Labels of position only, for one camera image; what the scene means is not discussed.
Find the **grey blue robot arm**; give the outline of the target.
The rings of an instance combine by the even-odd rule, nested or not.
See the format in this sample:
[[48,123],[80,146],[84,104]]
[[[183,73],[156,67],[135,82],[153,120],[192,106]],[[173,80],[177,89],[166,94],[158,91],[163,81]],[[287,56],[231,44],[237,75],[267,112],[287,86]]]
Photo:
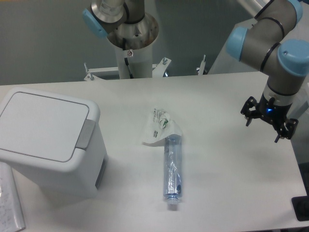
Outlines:
[[[303,15],[297,0],[243,0],[255,9],[251,28],[237,27],[226,41],[226,52],[268,76],[257,101],[250,97],[241,113],[247,123],[261,119],[273,126],[278,139],[291,139],[298,120],[287,113],[309,73],[309,44],[289,39]],[[152,45],[158,37],[157,21],[145,11],[142,0],[94,0],[83,10],[83,20],[99,38],[114,46],[122,79],[152,78]]]

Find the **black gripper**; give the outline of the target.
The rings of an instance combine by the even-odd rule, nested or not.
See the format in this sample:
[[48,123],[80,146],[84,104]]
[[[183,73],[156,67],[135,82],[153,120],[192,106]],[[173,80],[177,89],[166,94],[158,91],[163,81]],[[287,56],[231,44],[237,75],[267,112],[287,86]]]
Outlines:
[[291,104],[279,106],[275,103],[269,103],[262,94],[259,103],[254,97],[250,96],[244,103],[240,113],[247,120],[246,127],[250,125],[253,119],[257,118],[274,125],[274,129],[278,134],[274,142],[277,143],[279,139],[291,140],[298,126],[297,119],[287,118],[291,106]]

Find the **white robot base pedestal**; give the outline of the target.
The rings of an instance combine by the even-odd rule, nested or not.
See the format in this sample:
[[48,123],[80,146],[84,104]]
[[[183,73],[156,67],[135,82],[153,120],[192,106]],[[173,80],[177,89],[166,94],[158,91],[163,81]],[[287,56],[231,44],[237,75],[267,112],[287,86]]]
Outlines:
[[153,64],[153,45],[150,44],[141,49],[127,49],[123,50],[122,48],[112,45],[115,54],[116,61],[121,76],[124,74],[121,71],[121,68],[125,65],[129,65],[133,70],[134,75],[141,77],[141,74],[138,74],[138,71],[142,71],[145,74],[146,78],[151,78],[152,75],[152,64]]

